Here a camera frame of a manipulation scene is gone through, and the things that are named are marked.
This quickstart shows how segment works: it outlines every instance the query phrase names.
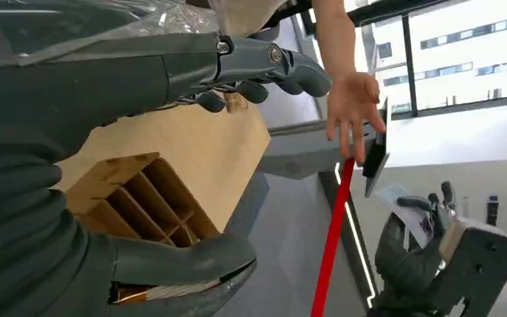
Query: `human hand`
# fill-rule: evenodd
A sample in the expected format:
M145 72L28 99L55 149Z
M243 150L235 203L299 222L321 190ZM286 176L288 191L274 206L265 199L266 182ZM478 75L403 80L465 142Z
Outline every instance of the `human hand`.
M335 127L339 126L340 151L350 157L349 131L353 129L355 160L364 162L364 130L362 121L368 120L380 133L386 125L378 113L380 87L376 79L367 73L351 73L334 79L327 97L327 138L335 138Z

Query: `metal joint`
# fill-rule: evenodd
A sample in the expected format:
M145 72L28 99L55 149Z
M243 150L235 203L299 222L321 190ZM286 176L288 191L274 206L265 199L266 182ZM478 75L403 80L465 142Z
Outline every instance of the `metal joint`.
M272 64L280 64L283 60L283 52L281 49L276 46L275 44L272 44L269 46L269 60Z

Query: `led light strip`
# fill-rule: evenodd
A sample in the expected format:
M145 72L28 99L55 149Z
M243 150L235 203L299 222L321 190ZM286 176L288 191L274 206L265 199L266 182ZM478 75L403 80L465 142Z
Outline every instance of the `led light strip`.
M335 165L335 178L337 179L337 183L341 185L341 177L339 176L339 166L341 164L338 162ZM370 288L370 296L366 298L366 302L368 303L368 307L372 308L372 300L376 298L376 291L374 290L374 286L372 285L372 279L370 278L370 271L368 270L368 264L364 259L364 253L362 252L362 246L360 245L360 238L358 237L358 233L355 228L355 221L353 220L353 214L351 213L351 208L349 208L349 204L345 203L345 211L347 212L347 217L349 218L349 224L351 225L351 230L353 232L353 236L355 238L356 249L358 250L358 256L360 257L360 262L362 263L362 269L364 270L364 274L366 276L366 282L368 282L368 287Z

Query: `human arm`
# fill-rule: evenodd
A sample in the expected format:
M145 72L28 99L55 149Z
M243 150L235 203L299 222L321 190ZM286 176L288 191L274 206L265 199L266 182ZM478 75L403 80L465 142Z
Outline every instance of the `human arm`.
M327 138L335 138L339 126L341 154L349 157L349 132L353 129L355 159L364 162L362 121L386 132L376 104L378 82L355 68L355 26L345 12L343 0L313 0L318 20L318 43L325 70L333 79L327 97Z

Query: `gray robotic hand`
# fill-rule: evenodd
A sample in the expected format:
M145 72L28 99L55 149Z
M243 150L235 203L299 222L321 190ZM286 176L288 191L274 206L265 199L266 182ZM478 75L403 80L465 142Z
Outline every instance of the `gray robotic hand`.
M416 207L426 213L432 231L432 240L426 247L421 248L411 234L409 247L404 247L405 224L396 214L392 213L384 225L375 259L377 272L384 280L384 291L377 298L379 309L395 307L400 299L418 297L438 274L442 263L438 246L456 207L452 185L444 182L441 188L444 194L442 201L435 193L428 198L405 196L397 200L402 207Z

